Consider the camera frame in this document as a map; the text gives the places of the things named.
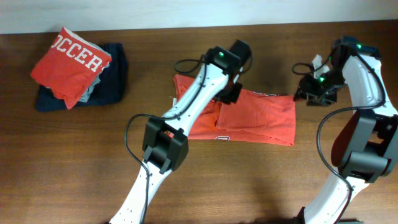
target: white wall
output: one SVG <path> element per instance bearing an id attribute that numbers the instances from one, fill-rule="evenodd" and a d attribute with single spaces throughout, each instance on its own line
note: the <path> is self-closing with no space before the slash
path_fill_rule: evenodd
<path id="1" fill-rule="evenodd" d="M 398 0 L 0 0 L 0 33 L 397 19 Z"/>

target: navy blue cloth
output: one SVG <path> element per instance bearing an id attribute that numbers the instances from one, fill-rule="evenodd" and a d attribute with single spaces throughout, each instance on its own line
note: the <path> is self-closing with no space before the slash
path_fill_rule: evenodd
<path id="1" fill-rule="evenodd" d="M 77 102 L 74 106 L 107 105 L 119 102 L 126 88 L 127 60 L 124 55 L 122 44 L 104 44 L 100 47 L 111 54 L 112 62 L 99 75 L 101 82 L 95 85 L 94 91 L 86 103 Z M 53 110 L 66 110 L 67 106 L 63 100 L 54 97 L 51 89 L 40 86 L 37 97 L 36 110 L 40 112 Z"/>

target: brown wooden surface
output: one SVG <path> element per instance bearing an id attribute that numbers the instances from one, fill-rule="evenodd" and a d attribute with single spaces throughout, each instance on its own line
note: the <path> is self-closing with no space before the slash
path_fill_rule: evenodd
<path id="1" fill-rule="evenodd" d="M 245 40 L 254 53 L 244 88 L 290 93 L 300 77 L 295 62 L 326 57 L 343 34 L 378 46 L 389 96 L 398 106 L 396 21 L 284 24 L 200 29 L 79 32 L 90 42 L 120 42 L 129 62 L 127 91 L 115 105 L 39 113 L 38 84 L 30 71 L 56 33 L 0 35 L 0 222 L 103 223 L 122 205 L 139 165 L 124 148 L 127 120 L 161 115 L 175 96 L 174 62 L 197 58 L 210 47 Z M 190 141 L 183 165 L 162 184 L 148 223 L 238 223 L 293 217 L 328 177 L 315 147 L 327 112 L 350 105 L 348 89 L 328 108 L 297 103 L 295 146 L 232 141 Z M 327 156 L 352 113 L 332 118 L 322 134 Z M 131 126 L 129 142 L 140 157 L 145 120 Z M 345 218 L 397 223 L 398 171 L 361 192 Z"/>

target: folded red clothing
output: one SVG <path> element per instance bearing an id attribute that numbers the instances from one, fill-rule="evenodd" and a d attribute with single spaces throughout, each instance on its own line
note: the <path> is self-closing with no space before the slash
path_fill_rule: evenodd
<path id="1" fill-rule="evenodd" d="M 62 28 L 30 75 L 71 109 L 111 60 L 103 51 Z"/>
<path id="2" fill-rule="evenodd" d="M 174 76 L 177 100 L 193 78 Z M 293 96 L 269 96 L 241 90 L 236 104 L 210 102 L 195 121 L 189 139 L 222 139 L 294 145 L 296 127 Z"/>

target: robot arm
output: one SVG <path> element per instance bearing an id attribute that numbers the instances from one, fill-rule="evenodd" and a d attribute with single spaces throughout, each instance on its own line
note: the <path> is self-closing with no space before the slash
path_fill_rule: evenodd
<path id="1" fill-rule="evenodd" d="M 229 49 L 210 49 L 191 87 L 180 101 L 166 112 L 164 118 L 150 119 L 144 135 L 144 165 L 150 172 L 148 204 L 163 180 L 178 169 L 188 154 L 191 127 L 205 106 L 215 98 L 235 103 L 242 84 L 237 83 L 241 68 L 251 56 L 249 46 L 238 40 Z M 171 138 L 165 132 L 173 134 Z M 139 223 L 146 207 L 147 174 L 141 167 L 137 180 L 122 207 L 110 223 Z"/>
<path id="2" fill-rule="evenodd" d="M 385 99 L 378 108 L 356 110 L 333 144 L 331 161 L 353 187 L 351 199 L 379 176 L 388 175 L 398 160 L 398 113 L 384 88 L 378 58 L 377 49 L 344 37 L 335 43 L 330 58 L 333 69 L 317 78 L 304 77 L 296 94 L 297 99 L 308 90 L 311 105 L 329 105 L 346 83 L 354 107 L 377 105 Z M 377 134 L 382 142 L 371 142 L 372 134 Z M 335 223 L 347 200 L 346 183 L 331 174 L 318 197 L 302 210 L 301 218 L 306 224 Z"/>

